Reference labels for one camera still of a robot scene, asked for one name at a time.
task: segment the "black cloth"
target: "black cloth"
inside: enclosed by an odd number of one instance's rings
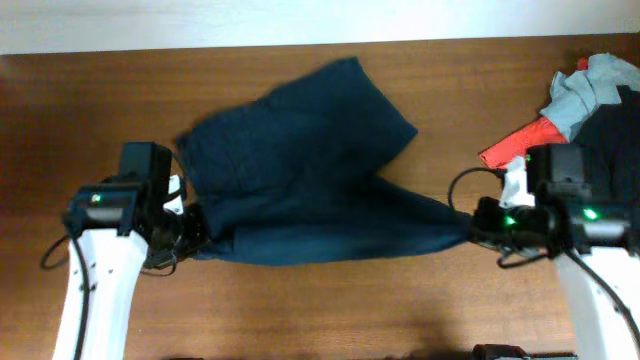
[[[213,239],[195,258],[292,265],[466,241],[447,206],[375,175],[416,133],[355,58],[205,120],[177,140]]]
[[[640,93],[618,87],[619,105],[601,105],[573,140],[582,145],[595,197],[640,205]]]

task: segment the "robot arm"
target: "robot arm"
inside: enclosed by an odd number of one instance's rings
[[[634,321],[640,317],[640,209],[595,199],[584,174],[577,145],[530,148],[527,187],[535,206],[502,209],[483,198],[474,232],[482,245],[503,254],[503,268],[553,259],[581,360],[640,359]],[[507,263],[513,254],[526,259]]]
[[[140,270],[163,269],[207,242],[197,205],[183,208],[172,154],[127,143],[118,175],[82,187],[64,216],[69,283],[54,359],[121,359]]]

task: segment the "dark blue jeans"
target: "dark blue jeans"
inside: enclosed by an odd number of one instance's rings
[[[466,241],[447,206],[375,175],[416,133],[355,58],[205,120],[177,140],[212,238],[195,258],[292,265]]]

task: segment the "white wall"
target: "white wall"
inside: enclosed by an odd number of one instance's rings
[[[639,0],[5,0],[0,53],[640,31]]]

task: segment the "wooden table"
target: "wooden table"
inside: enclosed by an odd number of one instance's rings
[[[638,35],[193,49],[0,58],[0,357],[50,358],[66,270],[38,260],[83,184],[116,171],[125,141],[172,139],[333,59],[357,55],[419,136],[382,170],[444,200],[477,152],[536,119],[555,71],[584,55],[640,61]],[[486,175],[456,197],[497,195]],[[264,268],[186,261],[141,277],[127,359],[424,356],[476,343],[566,350],[573,335],[550,263],[502,271],[473,245],[395,260]]]

